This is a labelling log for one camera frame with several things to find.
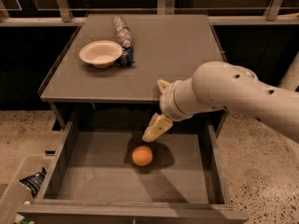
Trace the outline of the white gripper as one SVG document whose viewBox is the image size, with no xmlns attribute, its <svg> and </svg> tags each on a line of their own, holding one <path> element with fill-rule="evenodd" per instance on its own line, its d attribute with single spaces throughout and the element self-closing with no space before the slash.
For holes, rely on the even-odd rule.
<svg viewBox="0 0 299 224">
<path fill-rule="evenodd" d="M 149 126 L 142 136 L 143 141 L 148 143 L 153 142 L 173 126 L 173 121 L 182 121 L 192 117 L 192 115 L 183 113 L 176 104 L 175 90 L 179 83 L 180 80 L 172 83 L 163 79 L 157 81 L 161 93 L 160 109 L 163 114 L 155 113 L 152 116 Z"/>
</svg>

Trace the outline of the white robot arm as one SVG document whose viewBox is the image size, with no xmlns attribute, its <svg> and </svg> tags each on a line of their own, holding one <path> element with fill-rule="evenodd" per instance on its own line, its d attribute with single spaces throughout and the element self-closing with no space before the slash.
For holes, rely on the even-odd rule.
<svg viewBox="0 0 299 224">
<path fill-rule="evenodd" d="M 195 114 L 228 110 L 257 119 L 299 142 L 299 93 L 270 86 L 247 68 L 222 61 L 199 65 L 192 77 L 169 83 L 160 79 L 161 114 L 155 114 L 142 140 L 152 142 L 175 121 Z"/>
</svg>

